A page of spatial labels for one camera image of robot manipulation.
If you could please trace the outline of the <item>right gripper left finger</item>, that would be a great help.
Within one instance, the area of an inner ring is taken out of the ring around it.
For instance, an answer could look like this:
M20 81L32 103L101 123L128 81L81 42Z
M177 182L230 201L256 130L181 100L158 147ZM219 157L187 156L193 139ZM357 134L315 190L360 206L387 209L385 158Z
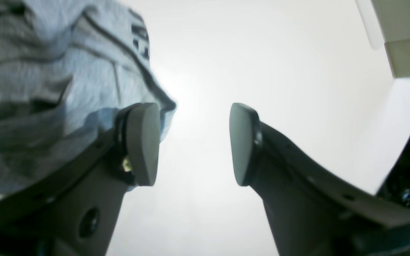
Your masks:
M0 198L0 256L104 256L125 193L155 184L160 142L157 104L121 110L77 158Z

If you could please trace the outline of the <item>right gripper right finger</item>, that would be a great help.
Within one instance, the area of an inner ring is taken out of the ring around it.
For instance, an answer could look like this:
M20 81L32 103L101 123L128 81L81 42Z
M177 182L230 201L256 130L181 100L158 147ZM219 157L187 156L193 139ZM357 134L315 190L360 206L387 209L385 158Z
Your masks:
M410 209L326 170L251 107L232 104L239 186L262 199L280 256L410 256Z

